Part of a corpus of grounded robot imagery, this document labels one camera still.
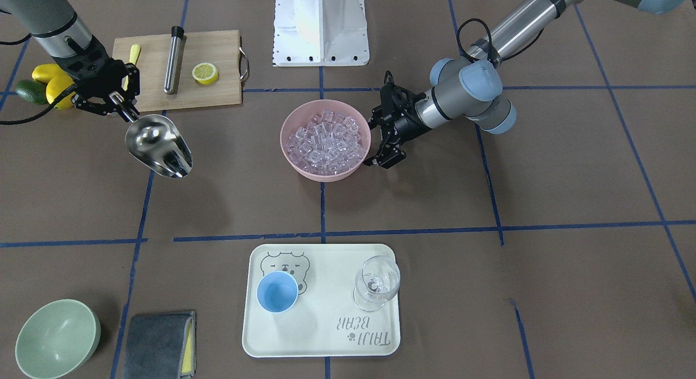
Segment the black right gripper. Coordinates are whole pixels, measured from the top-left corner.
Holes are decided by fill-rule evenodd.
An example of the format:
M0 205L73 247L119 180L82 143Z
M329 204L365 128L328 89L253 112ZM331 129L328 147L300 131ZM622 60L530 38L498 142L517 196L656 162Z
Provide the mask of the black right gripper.
M73 79L78 89L72 104L79 110L95 115L108 116L140 114L136 108L136 97L140 94L140 71L135 64L125 64L110 57L104 45L92 36L85 47L76 39L66 35L61 39L72 56L55 58L55 62ZM113 92L121 97L114 100ZM98 97L103 101L89 100Z

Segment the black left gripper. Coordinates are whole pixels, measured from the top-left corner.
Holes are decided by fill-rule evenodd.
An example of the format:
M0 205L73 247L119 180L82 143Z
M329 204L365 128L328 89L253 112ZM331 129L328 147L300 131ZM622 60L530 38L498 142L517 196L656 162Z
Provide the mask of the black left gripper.
M380 98L381 104L372 109L368 119L371 131L380 127L380 146L373 156L363 161L363 165L389 169L407 158L402 150L405 142L430 131L416 110L416 104L425 101L427 96L424 92L415 94L387 81L380 89Z

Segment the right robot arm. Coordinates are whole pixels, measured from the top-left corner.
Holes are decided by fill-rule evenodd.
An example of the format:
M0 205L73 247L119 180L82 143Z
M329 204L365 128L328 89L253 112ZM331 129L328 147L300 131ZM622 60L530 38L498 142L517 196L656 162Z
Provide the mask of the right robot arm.
M134 122L139 70L116 60L80 19L68 0L2 0L2 11L17 17L28 35L74 82L60 89L77 109L97 115L119 114Z

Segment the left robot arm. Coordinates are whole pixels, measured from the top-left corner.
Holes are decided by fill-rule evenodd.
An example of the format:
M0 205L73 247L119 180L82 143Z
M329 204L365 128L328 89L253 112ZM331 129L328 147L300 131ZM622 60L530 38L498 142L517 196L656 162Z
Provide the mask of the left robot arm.
M490 134L501 134L515 124L517 112L503 96L498 67L524 52L568 7L584 0L524 0L485 36L463 49L457 59L436 62L431 87L415 92L395 84L386 71L380 104L372 110L370 129L381 132L380 146L364 159L366 166L389 169L407 156L402 145L455 118L465 117ZM613 0L637 10L662 14L685 0Z

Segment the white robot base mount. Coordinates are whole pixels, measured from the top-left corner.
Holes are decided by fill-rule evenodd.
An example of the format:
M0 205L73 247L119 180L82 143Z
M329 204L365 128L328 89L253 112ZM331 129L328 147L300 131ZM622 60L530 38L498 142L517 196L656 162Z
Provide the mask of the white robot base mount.
M272 64L348 67L370 62L365 0L275 0Z

